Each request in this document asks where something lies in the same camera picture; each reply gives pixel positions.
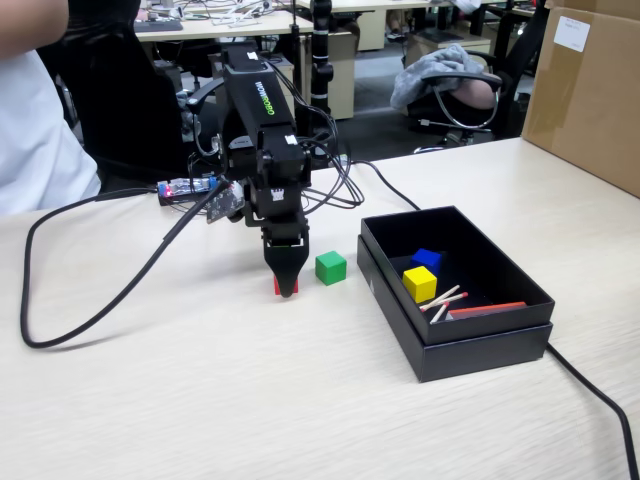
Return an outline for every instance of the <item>blue cube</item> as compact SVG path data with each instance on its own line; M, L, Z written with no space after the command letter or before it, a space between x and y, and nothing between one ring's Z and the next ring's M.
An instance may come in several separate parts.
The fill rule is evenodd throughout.
M436 277L440 273L440 263L442 261L442 255L435 252L430 252L421 248L413 257L411 257L411 268L425 267Z

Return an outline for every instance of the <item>black box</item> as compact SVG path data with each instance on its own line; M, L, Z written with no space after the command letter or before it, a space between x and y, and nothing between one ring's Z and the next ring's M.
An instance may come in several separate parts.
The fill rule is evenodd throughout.
M436 296L460 285L453 308L525 302L526 308L429 321L402 283L419 249L443 255ZM421 382L541 358L555 302L455 207L364 218L358 266Z

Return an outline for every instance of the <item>white shirt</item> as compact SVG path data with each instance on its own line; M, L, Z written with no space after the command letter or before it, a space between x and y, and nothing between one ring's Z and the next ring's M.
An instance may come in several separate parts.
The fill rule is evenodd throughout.
M0 214L61 207L99 190L96 163L65 122L38 54L0 60Z

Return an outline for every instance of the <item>red cube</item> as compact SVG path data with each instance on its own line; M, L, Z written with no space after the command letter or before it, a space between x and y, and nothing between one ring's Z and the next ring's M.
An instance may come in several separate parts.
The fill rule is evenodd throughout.
M275 276L273 277L273 287L276 290L276 295L280 295L280 287L278 286L278 279ZM298 279L296 279L296 284L293 287L293 293L298 293Z

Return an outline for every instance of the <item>cube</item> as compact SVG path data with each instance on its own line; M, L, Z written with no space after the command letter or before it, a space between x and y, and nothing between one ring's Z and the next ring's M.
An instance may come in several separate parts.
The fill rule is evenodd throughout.
M441 262L442 255L421 248L411 257L410 266L411 268L425 267L437 277L440 274Z
M436 296L438 279L425 267L412 268L404 272L402 283L416 303L426 302Z
M316 277L325 285L333 285L347 278L347 261L337 252L316 257Z
M276 291L276 295L280 295L280 286L278 285L278 279L273 276L273 288ZM293 293L298 293L298 279L296 278L296 284L293 287Z

